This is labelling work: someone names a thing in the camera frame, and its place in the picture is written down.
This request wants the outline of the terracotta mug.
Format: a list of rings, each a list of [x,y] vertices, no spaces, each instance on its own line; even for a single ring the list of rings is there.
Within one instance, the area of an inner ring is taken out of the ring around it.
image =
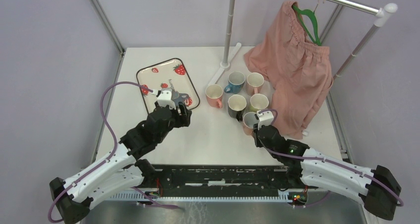
[[[246,135],[252,135],[254,132],[254,125],[258,125],[259,118],[256,112],[247,112],[243,116],[243,131]]]

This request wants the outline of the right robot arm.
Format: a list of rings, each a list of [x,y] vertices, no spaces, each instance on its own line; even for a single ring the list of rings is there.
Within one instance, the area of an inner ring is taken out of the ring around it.
[[[367,168],[326,156],[305,143],[285,139],[272,125],[255,125],[254,138],[257,147],[288,167],[286,182],[292,188],[306,185],[340,194],[387,221],[403,206],[402,188],[384,166]]]

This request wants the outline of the yellow mug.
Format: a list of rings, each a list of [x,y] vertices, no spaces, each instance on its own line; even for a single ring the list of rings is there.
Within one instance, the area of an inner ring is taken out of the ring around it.
[[[254,94],[250,98],[249,111],[257,112],[259,110],[267,109],[269,106],[269,100],[264,94]]]

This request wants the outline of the grey-blue mug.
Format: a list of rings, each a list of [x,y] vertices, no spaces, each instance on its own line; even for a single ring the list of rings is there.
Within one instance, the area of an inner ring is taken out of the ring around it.
[[[185,101],[189,98],[190,96],[186,93],[179,93],[178,91],[172,90],[171,99],[174,102],[176,108],[179,107],[180,103],[185,103]]]

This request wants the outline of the blue mug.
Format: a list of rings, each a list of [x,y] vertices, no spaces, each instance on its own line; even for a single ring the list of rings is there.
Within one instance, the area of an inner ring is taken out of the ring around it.
[[[238,94],[242,90],[245,80],[245,75],[239,71],[230,73],[228,76],[228,85],[224,88],[224,92]]]

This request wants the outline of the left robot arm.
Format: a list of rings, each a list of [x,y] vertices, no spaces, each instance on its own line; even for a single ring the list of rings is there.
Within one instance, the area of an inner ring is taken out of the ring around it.
[[[150,188],[156,175],[151,165],[141,169],[142,158],[163,142],[174,128],[188,127],[192,111],[184,103],[175,109],[156,106],[147,118],[128,130],[102,158],[77,174],[50,183],[53,204],[51,223],[75,224],[106,198],[131,187]]]

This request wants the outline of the salmon pink mug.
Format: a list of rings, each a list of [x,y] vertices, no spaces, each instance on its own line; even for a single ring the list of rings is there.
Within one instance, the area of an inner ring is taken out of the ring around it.
[[[221,86],[217,84],[208,85],[205,90],[205,94],[207,103],[211,107],[218,109],[223,108],[223,89]]]

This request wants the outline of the light pink mug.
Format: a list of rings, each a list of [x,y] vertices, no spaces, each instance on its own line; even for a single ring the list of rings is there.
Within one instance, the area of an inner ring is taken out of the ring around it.
[[[249,96],[260,93],[264,85],[264,77],[257,72],[250,73],[246,79],[246,92]]]

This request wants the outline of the black mug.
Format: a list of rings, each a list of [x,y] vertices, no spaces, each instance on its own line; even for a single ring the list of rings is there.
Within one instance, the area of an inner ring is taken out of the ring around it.
[[[247,107],[247,101],[242,95],[232,95],[228,99],[228,114],[238,122],[243,121],[243,115]]]

